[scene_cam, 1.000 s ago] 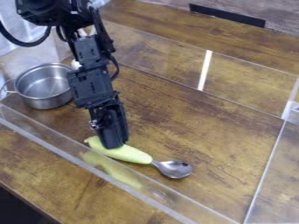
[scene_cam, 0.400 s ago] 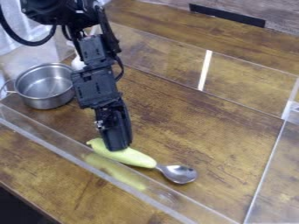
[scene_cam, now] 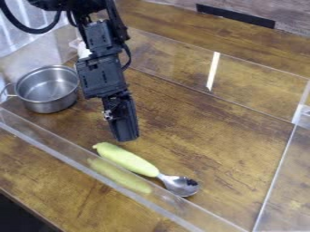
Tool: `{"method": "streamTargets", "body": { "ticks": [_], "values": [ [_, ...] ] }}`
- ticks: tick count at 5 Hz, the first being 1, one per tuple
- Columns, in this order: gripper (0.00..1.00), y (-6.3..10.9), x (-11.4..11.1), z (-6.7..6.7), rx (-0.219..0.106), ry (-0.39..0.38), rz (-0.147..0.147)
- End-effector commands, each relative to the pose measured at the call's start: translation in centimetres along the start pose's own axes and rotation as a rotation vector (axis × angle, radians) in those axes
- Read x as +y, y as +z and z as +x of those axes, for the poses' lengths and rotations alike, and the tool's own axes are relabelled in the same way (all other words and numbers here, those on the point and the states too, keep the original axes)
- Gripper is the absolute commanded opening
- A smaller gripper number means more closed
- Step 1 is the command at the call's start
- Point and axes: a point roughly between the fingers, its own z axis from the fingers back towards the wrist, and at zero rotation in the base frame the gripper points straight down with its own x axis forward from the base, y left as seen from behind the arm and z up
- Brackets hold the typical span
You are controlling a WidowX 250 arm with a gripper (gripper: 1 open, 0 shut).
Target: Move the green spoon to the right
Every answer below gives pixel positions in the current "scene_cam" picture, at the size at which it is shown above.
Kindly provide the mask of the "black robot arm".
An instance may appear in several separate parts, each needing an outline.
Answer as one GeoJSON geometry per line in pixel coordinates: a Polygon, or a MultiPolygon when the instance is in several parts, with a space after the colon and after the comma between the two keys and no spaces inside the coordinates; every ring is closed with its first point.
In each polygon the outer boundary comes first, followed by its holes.
{"type": "Polygon", "coordinates": [[[29,0],[30,4],[47,11],[65,11],[71,24],[78,28],[90,51],[81,58],[75,69],[81,78],[86,99],[99,98],[103,117],[117,141],[139,137],[137,107],[125,79],[131,59],[122,64],[121,53],[131,57],[126,44],[130,39],[127,27],[113,0],[29,0]]]}

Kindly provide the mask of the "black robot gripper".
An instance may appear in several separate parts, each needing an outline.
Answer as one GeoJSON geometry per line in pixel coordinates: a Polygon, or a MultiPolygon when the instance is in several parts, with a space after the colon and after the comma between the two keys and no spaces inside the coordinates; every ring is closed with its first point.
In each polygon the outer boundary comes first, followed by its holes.
{"type": "Polygon", "coordinates": [[[137,140],[137,106],[129,92],[119,55],[83,58],[75,67],[86,99],[101,98],[103,101],[105,119],[115,140],[137,140]]]}

